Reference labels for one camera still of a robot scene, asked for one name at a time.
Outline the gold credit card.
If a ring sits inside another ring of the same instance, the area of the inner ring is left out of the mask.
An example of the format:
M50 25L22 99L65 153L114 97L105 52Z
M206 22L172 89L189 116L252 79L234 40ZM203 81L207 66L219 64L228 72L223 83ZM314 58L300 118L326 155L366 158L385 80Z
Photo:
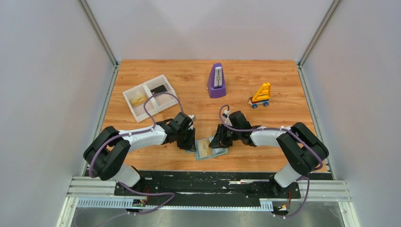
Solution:
M200 158L209 157L213 154L211 148L209 147L209 139L199 140L198 149Z

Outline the green card holder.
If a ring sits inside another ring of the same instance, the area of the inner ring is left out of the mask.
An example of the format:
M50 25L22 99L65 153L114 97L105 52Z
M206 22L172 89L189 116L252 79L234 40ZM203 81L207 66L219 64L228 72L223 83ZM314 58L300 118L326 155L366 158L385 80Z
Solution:
M195 158L197 160L209 159L222 156L228 153L228 148L210 148L213 137L195 140Z

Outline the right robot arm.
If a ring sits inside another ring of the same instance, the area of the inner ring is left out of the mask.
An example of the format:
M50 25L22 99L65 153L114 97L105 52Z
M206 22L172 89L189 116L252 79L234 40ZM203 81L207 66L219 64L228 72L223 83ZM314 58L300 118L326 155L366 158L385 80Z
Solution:
M235 140L251 147L281 148L288 163L272 178L270 191L275 197L283 197L290 184L321 169L329 156L327 147L302 122L281 128L252 126L241 111L225 111L221 120L210 148L228 148Z

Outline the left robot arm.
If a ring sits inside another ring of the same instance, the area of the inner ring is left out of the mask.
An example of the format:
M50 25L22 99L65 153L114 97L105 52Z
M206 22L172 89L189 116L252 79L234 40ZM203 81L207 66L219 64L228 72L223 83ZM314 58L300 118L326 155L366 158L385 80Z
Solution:
M124 163L127 155L141 148L174 142L179 149L195 151L194 120L194 115L179 112L173 119L137 130L118 131L113 126L106 127L84 151L89 176L102 181L113 179L126 185L131 194L142 194L145 183L136 168Z

